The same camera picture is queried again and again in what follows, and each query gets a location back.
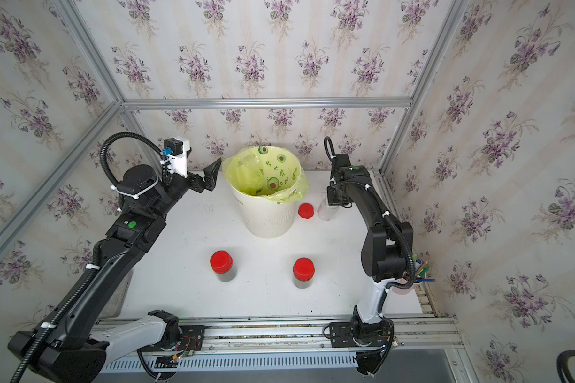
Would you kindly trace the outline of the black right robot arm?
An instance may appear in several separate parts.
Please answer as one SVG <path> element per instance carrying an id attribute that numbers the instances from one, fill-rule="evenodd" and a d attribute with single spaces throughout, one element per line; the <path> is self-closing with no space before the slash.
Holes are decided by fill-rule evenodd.
<path id="1" fill-rule="evenodd" d="M 418 280 L 414 231 L 410 223 L 390 212 L 365 167 L 352 164 L 347 154 L 337 153 L 330 137 L 324 138 L 324 151 L 331 175 L 323 206 L 356 207 L 367 228 L 360 259 L 372 284 L 355 306 L 350 324 L 353 338 L 365 344 L 390 332 L 390 320 L 383 315 L 389 293 L 410 290 Z"/>

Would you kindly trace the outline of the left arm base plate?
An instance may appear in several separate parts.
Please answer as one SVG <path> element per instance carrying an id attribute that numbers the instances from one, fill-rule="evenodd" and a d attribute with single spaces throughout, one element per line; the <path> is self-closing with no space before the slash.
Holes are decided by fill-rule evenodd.
<path id="1" fill-rule="evenodd" d="M 193 354 L 202 350 L 207 327 L 204 325 L 180 325 L 179 338 L 167 346 L 151 345 L 142 348 L 144 353 L 164 352 L 170 354 Z"/>

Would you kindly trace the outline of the pink plastic cup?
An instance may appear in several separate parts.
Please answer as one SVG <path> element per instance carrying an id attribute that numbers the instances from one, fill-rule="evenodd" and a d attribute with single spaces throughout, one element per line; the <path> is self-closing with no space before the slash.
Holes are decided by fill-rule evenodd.
<path id="1" fill-rule="evenodd" d="M 409 295 L 411 293 L 415 293 L 416 289 L 420 286 L 419 283 L 414 283 L 409 289 L 402 289 L 399 287 L 391 287 L 389 292 L 391 292 L 393 295 Z"/>

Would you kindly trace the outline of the white trash bin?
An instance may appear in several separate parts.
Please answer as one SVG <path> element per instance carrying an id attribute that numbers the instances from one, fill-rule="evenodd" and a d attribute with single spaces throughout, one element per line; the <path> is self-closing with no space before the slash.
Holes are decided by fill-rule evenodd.
<path id="1" fill-rule="evenodd" d="M 273 239 L 284 235 L 292 227 L 296 203 L 278 203 L 263 196 L 249 196 L 230 187 L 237 201 L 246 228 L 263 239 Z"/>

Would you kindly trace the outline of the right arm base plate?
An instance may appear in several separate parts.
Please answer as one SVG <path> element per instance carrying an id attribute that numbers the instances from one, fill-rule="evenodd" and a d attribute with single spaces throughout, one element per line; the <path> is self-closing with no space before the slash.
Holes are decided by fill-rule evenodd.
<path id="1" fill-rule="evenodd" d="M 331 322 L 323 330 L 333 349 L 354 347 L 380 347 L 387 342 L 392 325 L 387 322 L 352 324 Z"/>

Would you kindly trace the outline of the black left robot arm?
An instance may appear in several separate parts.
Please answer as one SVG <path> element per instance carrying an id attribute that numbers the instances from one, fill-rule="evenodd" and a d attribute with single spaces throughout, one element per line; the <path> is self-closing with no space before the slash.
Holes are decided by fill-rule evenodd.
<path id="1" fill-rule="evenodd" d="M 159 157 L 161 171 L 135 165 L 118 180 L 107 160 L 111 145 L 121 139 L 139 140 Z M 150 311 L 107 335 L 92 329 L 100 313 L 134 266 L 151 250 L 166 227 L 170 210 L 188 191 L 212 191 L 222 164 L 216 160 L 199 176 L 187 169 L 191 148 L 187 140 L 171 137 L 158 148 L 134 132 L 118 132 L 103 143 L 99 164 L 118 193 L 121 214 L 92 248 L 83 275 L 65 298 L 31 331 L 19 331 L 8 349 L 19 359 L 12 382 L 27 370 L 53 382 L 91 382 L 112 361 L 147 346 L 177 349 L 183 334 L 179 319 L 163 310 Z"/>

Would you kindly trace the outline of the red-lid tea jar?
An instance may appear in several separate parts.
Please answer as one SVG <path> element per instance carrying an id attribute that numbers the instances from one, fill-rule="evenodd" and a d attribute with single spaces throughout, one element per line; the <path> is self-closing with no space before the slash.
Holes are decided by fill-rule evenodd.
<path id="1" fill-rule="evenodd" d="M 212 254 L 210 266 L 221 282 L 230 282 L 236 277 L 236 266 L 233 257 L 226 251 Z"/>
<path id="2" fill-rule="evenodd" d="M 317 209 L 317 214 L 321 220 L 329 221 L 335 218 L 338 210 L 339 206 L 331 205 L 328 197 L 324 196 Z"/>
<path id="3" fill-rule="evenodd" d="M 311 259 L 306 257 L 299 258 L 292 267 L 294 285 L 300 289 L 310 287 L 315 271 L 315 265 Z"/>

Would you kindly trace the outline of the red jar lid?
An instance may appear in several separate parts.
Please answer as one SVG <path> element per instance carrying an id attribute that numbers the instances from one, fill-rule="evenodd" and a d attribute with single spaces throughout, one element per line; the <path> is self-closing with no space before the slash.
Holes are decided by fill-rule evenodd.
<path id="1" fill-rule="evenodd" d="M 315 208 L 309 203 L 300 204 L 298 215 L 305 220 L 309 220 L 315 215 Z"/>

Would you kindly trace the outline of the coloured markers bundle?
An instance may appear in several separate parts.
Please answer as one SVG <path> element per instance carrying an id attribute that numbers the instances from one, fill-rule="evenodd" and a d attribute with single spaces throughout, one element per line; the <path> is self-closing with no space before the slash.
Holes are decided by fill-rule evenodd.
<path id="1" fill-rule="evenodd" d="M 430 275 L 431 263 L 428 259 L 425 259 L 420 255 L 413 254 L 413 260 L 415 262 L 415 272 L 416 272 L 414 284 L 436 281 L 436 279 Z"/>

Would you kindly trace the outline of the aluminium rail frame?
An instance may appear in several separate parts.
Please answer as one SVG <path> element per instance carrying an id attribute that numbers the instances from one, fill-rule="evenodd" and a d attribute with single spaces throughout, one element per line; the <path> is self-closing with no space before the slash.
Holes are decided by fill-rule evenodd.
<path id="1" fill-rule="evenodd" d="M 197 345 L 196 356 L 220 354 L 274 354 L 339 351 L 373 351 L 382 343 L 358 346 L 345 342 L 335 346 L 338 334 L 331 322 L 347 322 L 346 315 L 312 317 L 243 317 L 182 319 L 185 327 L 203 326 L 198 342 L 185 340 L 185 346 Z M 393 317 L 395 338 L 392 349 L 465 349 L 453 319 L 430 315 Z"/>

